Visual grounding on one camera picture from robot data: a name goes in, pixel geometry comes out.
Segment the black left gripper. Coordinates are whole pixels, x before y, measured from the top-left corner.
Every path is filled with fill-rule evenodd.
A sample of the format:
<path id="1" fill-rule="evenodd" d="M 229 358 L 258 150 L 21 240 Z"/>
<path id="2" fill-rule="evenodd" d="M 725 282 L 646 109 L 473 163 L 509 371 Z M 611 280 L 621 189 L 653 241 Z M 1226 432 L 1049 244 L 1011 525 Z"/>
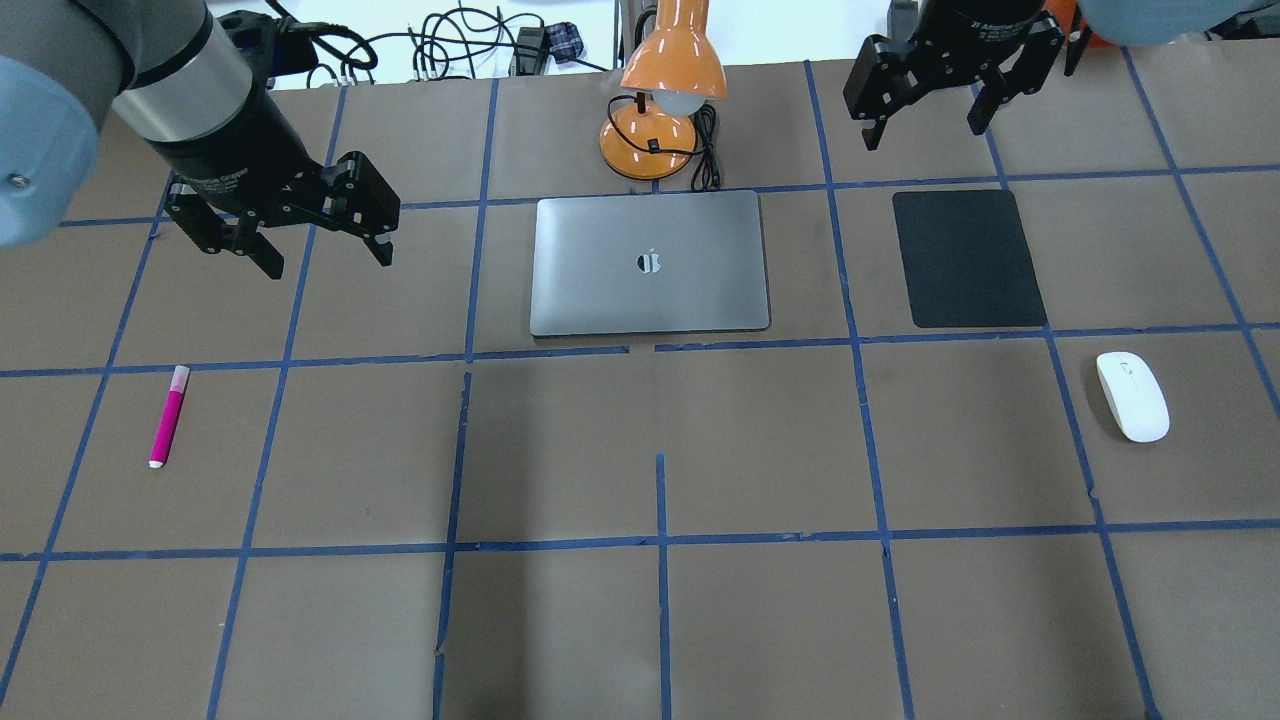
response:
<path id="1" fill-rule="evenodd" d="M 284 258 L 261 234 L 259 223 L 229 224 L 218 211 L 253 210 L 266 227 L 300 224 L 361 240 L 380 266 L 390 266 L 399 227 L 401 197 L 361 151 L 321 167 L 306 151 L 265 88 L 252 88 L 244 105 L 220 128 L 198 138 L 148 145 L 174 178 L 165 213 L 207 255 L 228 251 L 247 258 L 279 281 Z"/>

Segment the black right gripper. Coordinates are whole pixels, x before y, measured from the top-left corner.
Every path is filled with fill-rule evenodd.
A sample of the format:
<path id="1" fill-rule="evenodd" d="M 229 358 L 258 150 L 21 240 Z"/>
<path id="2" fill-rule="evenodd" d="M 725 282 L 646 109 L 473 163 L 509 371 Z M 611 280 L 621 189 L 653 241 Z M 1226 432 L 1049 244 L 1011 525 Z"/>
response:
<path id="1" fill-rule="evenodd" d="M 1065 36 L 1043 1 L 920 1 L 906 42 L 864 38 L 844 86 L 850 117 L 869 151 L 888 119 L 931 91 L 980 78 L 966 122 L 983 135 L 995 113 L 1019 94 L 1037 94 Z"/>

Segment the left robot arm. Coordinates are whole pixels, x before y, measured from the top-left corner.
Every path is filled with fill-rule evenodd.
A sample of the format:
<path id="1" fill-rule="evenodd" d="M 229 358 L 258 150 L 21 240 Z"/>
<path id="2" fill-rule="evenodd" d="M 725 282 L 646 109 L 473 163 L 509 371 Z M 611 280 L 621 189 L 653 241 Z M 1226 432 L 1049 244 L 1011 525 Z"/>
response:
<path id="1" fill-rule="evenodd" d="M 55 231 L 90 178 L 109 114 L 172 169 L 163 210 L 205 254 L 278 279 L 266 228 L 360 238 L 389 266 L 401 199 L 362 152 L 312 159 L 269 94 L 317 67 L 346 26 L 271 13 L 214 15 L 204 1 L 5 1 L 1 32 L 3 246 Z"/>

